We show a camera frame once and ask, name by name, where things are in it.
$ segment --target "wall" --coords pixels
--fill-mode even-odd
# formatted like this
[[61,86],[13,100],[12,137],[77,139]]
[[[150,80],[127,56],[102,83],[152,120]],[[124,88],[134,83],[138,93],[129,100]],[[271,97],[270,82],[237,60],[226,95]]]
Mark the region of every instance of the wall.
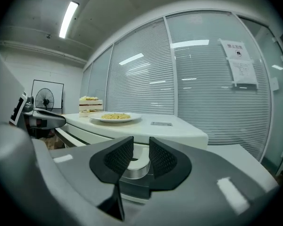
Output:
[[1,55],[13,75],[31,95],[33,80],[64,84],[63,113],[77,113],[83,70],[82,65],[55,56],[16,48],[0,47]]
[[172,13],[197,9],[219,9],[232,11],[239,15],[257,19],[268,24],[275,36],[280,37],[283,34],[283,21],[267,0],[182,0],[149,9],[142,15],[124,25],[97,47],[85,65],[84,70],[108,46],[140,25]]

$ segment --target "small label on table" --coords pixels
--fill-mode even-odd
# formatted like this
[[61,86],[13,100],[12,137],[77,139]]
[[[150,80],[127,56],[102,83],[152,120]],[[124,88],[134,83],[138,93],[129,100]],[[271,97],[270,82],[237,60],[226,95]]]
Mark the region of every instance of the small label on table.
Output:
[[154,126],[173,126],[170,122],[151,122]]

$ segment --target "layered sandwich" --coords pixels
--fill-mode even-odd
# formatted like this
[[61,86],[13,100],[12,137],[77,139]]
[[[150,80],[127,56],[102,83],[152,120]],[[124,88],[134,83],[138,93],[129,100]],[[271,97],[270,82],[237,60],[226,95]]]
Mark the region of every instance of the layered sandwich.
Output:
[[97,97],[84,96],[79,99],[79,117],[87,117],[103,110],[103,101]]

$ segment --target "fluorescent light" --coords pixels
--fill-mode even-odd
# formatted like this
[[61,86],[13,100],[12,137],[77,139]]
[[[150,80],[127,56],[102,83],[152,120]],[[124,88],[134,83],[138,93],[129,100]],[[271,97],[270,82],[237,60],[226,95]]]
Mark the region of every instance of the fluorescent light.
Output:
[[195,46],[195,45],[208,45],[209,40],[190,40],[179,43],[171,43],[171,48],[181,48],[187,46]]
[[275,68],[275,69],[277,69],[277,70],[283,70],[283,68],[282,68],[282,67],[277,66],[277,65],[272,65],[272,67],[273,67],[273,68]]
[[166,81],[156,81],[156,82],[150,82],[149,84],[156,84],[156,83],[163,83],[163,82],[166,82]]
[[187,79],[181,79],[182,81],[191,81],[191,80],[196,80],[197,78],[187,78]]
[[142,64],[141,66],[135,67],[135,68],[133,68],[133,69],[131,69],[131,70],[135,70],[135,69],[138,69],[138,68],[140,68],[140,67],[147,66],[147,65],[150,65],[150,63]]
[[143,57],[143,54],[139,53],[139,54],[134,55],[134,56],[132,56],[132,57],[130,57],[128,59],[123,60],[122,62],[119,62],[119,64],[120,65],[125,65],[125,64],[127,64],[127,63],[129,63],[129,62],[131,62],[131,61],[133,61],[135,59],[141,58],[141,57]]
[[63,22],[62,22],[59,37],[61,37],[63,39],[65,38],[68,26],[69,26],[70,21],[72,19],[72,16],[74,15],[75,10],[78,6],[79,6],[79,4],[77,4],[75,2],[70,2],[70,4],[68,5],[67,11],[65,13],[65,16],[64,16],[64,19],[63,19]]
[[137,72],[126,73],[126,75],[135,75],[135,74],[146,73],[146,72],[148,72],[148,70],[141,70]]

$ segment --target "ceiling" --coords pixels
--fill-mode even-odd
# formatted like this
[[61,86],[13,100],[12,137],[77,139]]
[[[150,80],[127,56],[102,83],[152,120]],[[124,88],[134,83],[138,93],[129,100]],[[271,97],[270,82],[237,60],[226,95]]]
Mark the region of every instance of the ceiling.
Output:
[[0,40],[41,46],[87,60],[105,39],[136,16],[178,0],[73,0],[79,7],[62,39],[58,34],[70,1],[16,0],[0,25]]

